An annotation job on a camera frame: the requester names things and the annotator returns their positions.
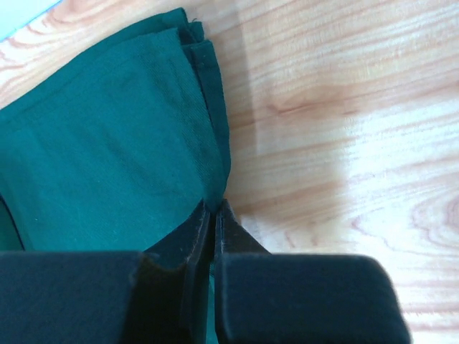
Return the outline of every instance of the wood grain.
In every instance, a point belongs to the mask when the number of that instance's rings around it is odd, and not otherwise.
[[[67,0],[0,43],[0,107],[178,6],[219,57],[242,224],[274,252],[377,258],[415,343],[457,343],[457,0]]]

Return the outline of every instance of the table surface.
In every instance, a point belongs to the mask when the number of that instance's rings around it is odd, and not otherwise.
[[[457,343],[457,0],[66,0],[0,43],[0,108],[178,6],[221,64],[242,224],[273,252],[375,257],[414,342]]]

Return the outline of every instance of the green fabric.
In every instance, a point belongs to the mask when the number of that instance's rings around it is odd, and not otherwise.
[[[230,172],[221,77],[183,9],[89,48],[0,110],[0,194],[26,250],[139,249]]]

